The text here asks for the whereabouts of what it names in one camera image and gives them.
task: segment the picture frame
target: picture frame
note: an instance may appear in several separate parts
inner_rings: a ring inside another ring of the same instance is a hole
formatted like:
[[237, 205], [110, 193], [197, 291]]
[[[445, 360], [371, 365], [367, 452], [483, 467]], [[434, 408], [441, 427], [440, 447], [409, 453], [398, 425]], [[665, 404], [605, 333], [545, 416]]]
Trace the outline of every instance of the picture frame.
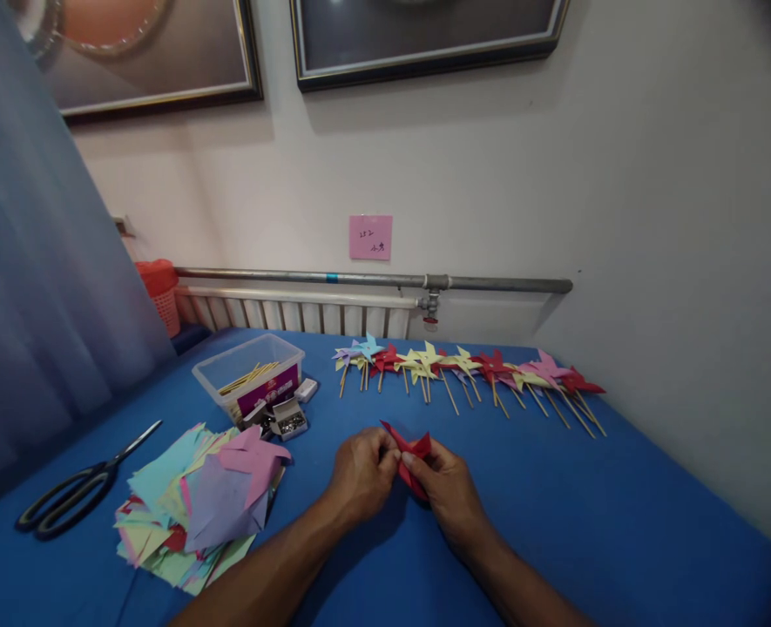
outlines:
[[289, 0], [298, 88], [318, 91], [545, 58], [558, 45], [569, 3]]
[[68, 125], [263, 99], [249, 0], [8, 2]]

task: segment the clear plastic box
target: clear plastic box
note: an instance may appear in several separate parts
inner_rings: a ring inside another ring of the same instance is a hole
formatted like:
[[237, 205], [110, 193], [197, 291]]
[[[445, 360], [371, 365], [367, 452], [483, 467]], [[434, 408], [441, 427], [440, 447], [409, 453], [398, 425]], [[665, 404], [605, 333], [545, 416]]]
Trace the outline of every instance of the clear plastic box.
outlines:
[[[213, 401], [223, 408], [236, 425], [261, 400], [269, 407], [286, 401], [301, 385], [304, 351], [277, 335], [265, 334], [215, 355], [193, 367], [193, 376]], [[257, 364], [278, 365], [226, 395], [219, 390], [249, 374]]]

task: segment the blue curtain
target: blue curtain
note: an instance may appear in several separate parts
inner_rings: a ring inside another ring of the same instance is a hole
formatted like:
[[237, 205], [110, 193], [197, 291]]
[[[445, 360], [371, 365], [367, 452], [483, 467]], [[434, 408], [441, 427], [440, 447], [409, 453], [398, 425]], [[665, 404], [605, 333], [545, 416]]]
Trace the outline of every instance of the blue curtain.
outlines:
[[0, 469], [173, 355], [0, 0]]

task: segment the person's left hand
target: person's left hand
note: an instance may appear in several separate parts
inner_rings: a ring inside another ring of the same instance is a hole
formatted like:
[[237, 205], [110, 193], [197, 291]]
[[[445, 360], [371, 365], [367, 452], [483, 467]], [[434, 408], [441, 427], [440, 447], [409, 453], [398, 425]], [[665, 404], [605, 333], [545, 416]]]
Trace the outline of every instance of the person's left hand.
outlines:
[[366, 428], [339, 447], [324, 498], [349, 525], [366, 521], [388, 499], [399, 461], [394, 438], [383, 428]]

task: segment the blue bed sheet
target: blue bed sheet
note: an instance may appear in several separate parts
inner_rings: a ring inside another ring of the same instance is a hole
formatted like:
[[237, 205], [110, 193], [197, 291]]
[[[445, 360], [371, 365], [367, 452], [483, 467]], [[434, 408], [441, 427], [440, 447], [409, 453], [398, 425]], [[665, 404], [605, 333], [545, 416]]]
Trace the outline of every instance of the blue bed sheet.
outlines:
[[[185, 430], [202, 421], [213, 430], [230, 427], [191, 368], [260, 333], [214, 335], [55, 444], [50, 459], [23, 462], [29, 476], [0, 498], [0, 625], [164, 624], [189, 602], [187, 594], [116, 556], [114, 510], [128, 495], [132, 471]], [[407, 396], [392, 374], [378, 394], [374, 385], [360, 393], [359, 374], [352, 372], [339, 400], [330, 356], [348, 342], [276, 333], [306, 351], [304, 374], [321, 386], [305, 406], [310, 430], [287, 444], [294, 466], [257, 545], [323, 491], [339, 444], [383, 419], [409, 439], [429, 430], [463, 456], [501, 534], [599, 624], [771, 625], [771, 542], [602, 400], [590, 401], [608, 433], [596, 441], [576, 422], [567, 430], [552, 411], [545, 418], [528, 398], [524, 411], [509, 390], [499, 389], [507, 420], [483, 383], [484, 402], [474, 410], [459, 384], [452, 388], [459, 417], [442, 385], [433, 386], [427, 406], [419, 388]], [[400, 352], [419, 347], [394, 343]], [[454, 350], [445, 343], [438, 348]], [[529, 348], [501, 348], [516, 363], [537, 356]], [[161, 428], [125, 460], [112, 492], [75, 529], [49, 543], [14, 531], [17, 516], [47, 488], [114, 455], [158, 419]], [[295, 623], [501, 624], [447, 548], [434, 516], [401, 482], [384, 511], [339, 545]]]

